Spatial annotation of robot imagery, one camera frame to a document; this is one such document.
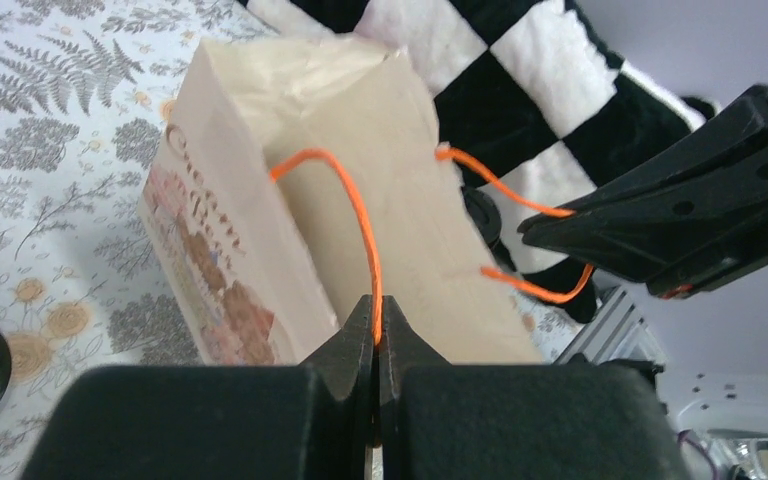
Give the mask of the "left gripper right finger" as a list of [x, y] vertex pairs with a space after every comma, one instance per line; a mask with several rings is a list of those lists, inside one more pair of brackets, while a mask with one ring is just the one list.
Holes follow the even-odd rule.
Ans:
[[382, 336], [378, 346], [378, 440], [382, 448], [384, 479], [401, 479], [403, 437], [408, 430], [399, 419], [403, 380], [415, 367], [449, 366], [450, 363], [419, 336], [393, 296], [382, 302]]

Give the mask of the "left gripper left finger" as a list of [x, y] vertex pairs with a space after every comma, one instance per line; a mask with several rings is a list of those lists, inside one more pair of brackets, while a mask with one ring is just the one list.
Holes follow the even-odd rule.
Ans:
[[313, 374], [304, 479], [369, 479], [373, 428], [372, 297], [362, 296], [344, 325], [309, 355]]

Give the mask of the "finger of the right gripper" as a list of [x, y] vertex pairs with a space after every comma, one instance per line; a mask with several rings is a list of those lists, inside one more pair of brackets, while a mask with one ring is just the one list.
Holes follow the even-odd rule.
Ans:
[[768, 86], [569, 208], [523, 221], [523, 242], [593, 265], [768, 264]]
[[711, 292], [768, 266], [768, 221], [686, 257], [646, 283], [660, 299], [686, 299]]

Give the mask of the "beige paper bag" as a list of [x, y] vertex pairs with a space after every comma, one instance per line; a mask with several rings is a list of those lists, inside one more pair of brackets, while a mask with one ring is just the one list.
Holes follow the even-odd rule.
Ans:
[[380, 282], [453, 363], [543, 363], [400, 52], [204, 39], [137, 211], [202, 360], [296, 364]]

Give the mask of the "black cup lid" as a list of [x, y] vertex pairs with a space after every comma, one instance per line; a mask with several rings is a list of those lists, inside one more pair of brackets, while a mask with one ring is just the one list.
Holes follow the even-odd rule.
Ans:
[[465, 209], [484, 243], [495, 257], [499, 257], [502, 222], [495, 202], [488, 194], [472, 187], [462, 186], [461, 195]]

